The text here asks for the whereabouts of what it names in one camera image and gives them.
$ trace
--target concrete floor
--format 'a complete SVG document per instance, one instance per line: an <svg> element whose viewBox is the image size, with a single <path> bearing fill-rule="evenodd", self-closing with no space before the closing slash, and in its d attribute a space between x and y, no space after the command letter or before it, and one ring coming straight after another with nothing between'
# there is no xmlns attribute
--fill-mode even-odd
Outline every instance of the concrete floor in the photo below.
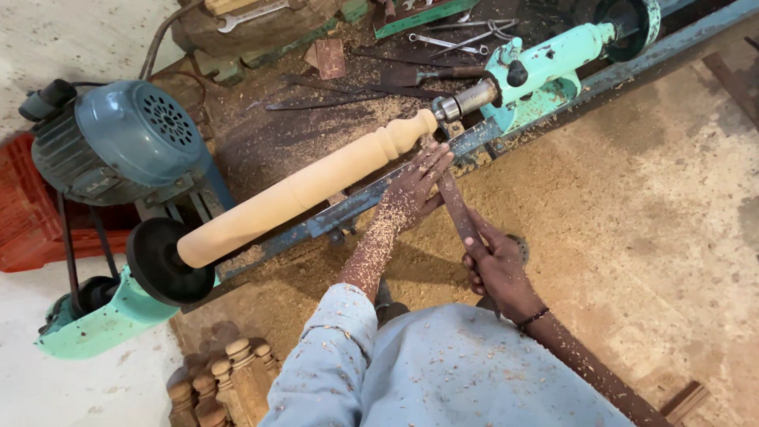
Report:
<svg viewBox="0 0 759 427"><path fill-rule="evenodd" d="M747 52L743 65L726 59L743 75L757 72ZM688 426L759 425L758 161L757 130L694 62L459 182L496 225L527 236L538 293L650 403L694 379L713 396ZM476 302L444 210L400 240L386 275L397 300ZM185 352L241 334L284 358L354 244L299 245L179 315Z"/></svg>

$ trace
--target wrench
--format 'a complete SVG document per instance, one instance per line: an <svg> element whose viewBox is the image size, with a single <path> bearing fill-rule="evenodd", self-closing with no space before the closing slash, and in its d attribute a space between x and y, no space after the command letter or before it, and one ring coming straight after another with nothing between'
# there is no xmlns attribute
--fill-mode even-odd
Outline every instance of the wrench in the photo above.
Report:
<svg viewBox="0 0 759 427"><path fill-rule="evenodd" d="M432 43L433 45L438 45L438 46L443 46L443 47L456 46L454 43L444 42L438 39L431 39L429 37L420 36L419 34L413 34L413 33L408 35L408 39L411 40L412 42L419 40L420 42ZM463 50L464 52L469 52L469 53L479 53L480 55L487 55L489 52L489 49L485 45L480 45L479 49L475 49L473 47L467 47L467 46L460 46L456 49Z"/></svg>
<svg viewBox="0 0 759 427"><path fill-rule="evenodd" d="M288 0L278 0L277 2L270 3L268 5L261 6L258 9L254 9L252 11L246 12L241 15L233 15L233 14L223 14L220 15L219 18L223 19L225 22L225 26L219 28L219 31L222 33L228 33L232 31L237 24L243 23L245 21L250 21L251 19L254 19L259 16L263 16L265 14L270 14L274 11L278 11L279 9L289 8L290 3Z"/></svg>

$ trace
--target red plastic crate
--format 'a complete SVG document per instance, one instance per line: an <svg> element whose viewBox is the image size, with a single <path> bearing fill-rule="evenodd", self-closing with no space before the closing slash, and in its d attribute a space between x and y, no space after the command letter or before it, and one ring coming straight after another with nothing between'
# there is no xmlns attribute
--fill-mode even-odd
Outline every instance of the red plastic crate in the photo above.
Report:
<svg viewBox="0 0 759 427"><path fill-rule="evenodd" d="M58 211L32 162L34 136L22 134L0 147L0 271L34 270L66 259ZM129 230L108 231L111 251L124 253ZM77 258L102 255L94 229L71 230Z"/></svg>

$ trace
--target black bracelet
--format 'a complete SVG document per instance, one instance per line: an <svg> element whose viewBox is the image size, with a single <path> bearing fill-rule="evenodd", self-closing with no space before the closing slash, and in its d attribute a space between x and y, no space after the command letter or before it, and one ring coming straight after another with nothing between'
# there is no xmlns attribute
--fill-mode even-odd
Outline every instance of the black bracelet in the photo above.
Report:
<svg viewBox="0 0 759 427"><path fill-rule="evenodd" d="M540 311L539 311L538 313L536 313L535 315L532 315L532 316L531 316L529 319L527 319L527 320L525 320L525 321L522 321L522 322L520 322L519 324L517 324L517 329L519 329L520 331L524 332L524 328L525 328L525 327L527 327L527 325L529 325L530 323L532 323L532 322L536 321L536 320L537 320L537 319L539 319L539 318L542 318L544 315L546 315L546 314L547 314L547 313L549 313L550 311L551 311L551 309L550 309L550 308L548 308L548 307L546 307L546 308L544 308L544 309L540 310Z"/></svg>

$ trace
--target hand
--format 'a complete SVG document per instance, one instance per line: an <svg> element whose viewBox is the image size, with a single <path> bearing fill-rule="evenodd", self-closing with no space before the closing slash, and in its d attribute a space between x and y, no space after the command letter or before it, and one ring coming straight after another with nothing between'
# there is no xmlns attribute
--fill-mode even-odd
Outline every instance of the hand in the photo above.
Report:
<svg viewBox="0 0 759 427"><path fill-rule="evenodd" d="M517 242L488 223L476 210L469 208L469 215L488 243L485 246L471 237L464 240L467 253L462 260L469 268L472 292L490 295L501 313L516 324L543 310L546 306L522 268Z"/></svg>
<svg viewBox="0 0 759 427"><path fill-rule="evenodd" d="M452 160L448 144L434 143L421 150L409 163L408 170L387 188L377 205L375 218L389 221L399 233L414 228L442 206L440 193L429 200L427 195Z"/></svg>

